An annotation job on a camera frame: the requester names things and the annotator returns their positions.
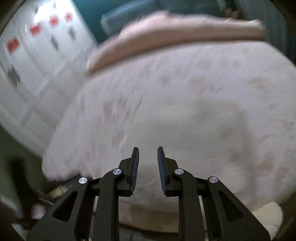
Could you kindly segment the pink pillow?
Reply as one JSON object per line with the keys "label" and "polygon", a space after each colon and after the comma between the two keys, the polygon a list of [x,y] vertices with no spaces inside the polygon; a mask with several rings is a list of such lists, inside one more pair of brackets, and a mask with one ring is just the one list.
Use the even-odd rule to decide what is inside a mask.
{"label": "pink pillow", "polygon": [[101,43],[88,58],[93,74],[129,57],[163,47],[190,42],[263,41],[260,20],[238,20],[211,15],[182,15],[156,11],[123,27],[117,36]]}

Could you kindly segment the grey striped curtain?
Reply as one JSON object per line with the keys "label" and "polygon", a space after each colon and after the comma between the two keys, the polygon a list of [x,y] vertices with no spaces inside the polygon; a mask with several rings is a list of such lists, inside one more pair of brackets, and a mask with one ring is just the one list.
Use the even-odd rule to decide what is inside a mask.
{"label": "grey striped curtain", "polygon": [[287,21],[270,1],[237,0],[239,12],[247,20],[258,19],[266,27],[266,39],[290,60],[295,58],[295,37]]}

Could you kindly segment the white panelled wardrobe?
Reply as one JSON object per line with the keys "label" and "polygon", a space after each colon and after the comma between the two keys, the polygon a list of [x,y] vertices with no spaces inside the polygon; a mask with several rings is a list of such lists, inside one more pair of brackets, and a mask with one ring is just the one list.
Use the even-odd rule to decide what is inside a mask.
{"label": "white panelled wardrobe", "polygon": [[1,23],[1,126],[42,156],[96,42],[73,1],[17,1]]}

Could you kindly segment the white fluffy rug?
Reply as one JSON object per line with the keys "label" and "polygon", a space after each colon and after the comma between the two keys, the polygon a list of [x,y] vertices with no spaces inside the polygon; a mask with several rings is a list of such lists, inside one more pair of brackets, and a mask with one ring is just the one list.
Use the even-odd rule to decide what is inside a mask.
{"label": "white fluffy rug", "polygon": [[283,222],[281,207],[276,202],[269,202],[253,211],[252,214],[268,231],[271,240],[275,238]]}

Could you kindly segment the teal upholstered headboard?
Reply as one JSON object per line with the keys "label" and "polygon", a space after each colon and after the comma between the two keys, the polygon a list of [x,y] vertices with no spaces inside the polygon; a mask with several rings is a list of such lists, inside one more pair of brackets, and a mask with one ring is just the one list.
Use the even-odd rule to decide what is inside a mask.
{"label": "teal upholstered headboard", "polygon": [[141,19],[155,11],[192,15],[208,14],[229,17],[237,10],[234,1],[193,0],[193,1],[129,1],[102,15],[100,24],[108,36],[115,35],[128,23]]}

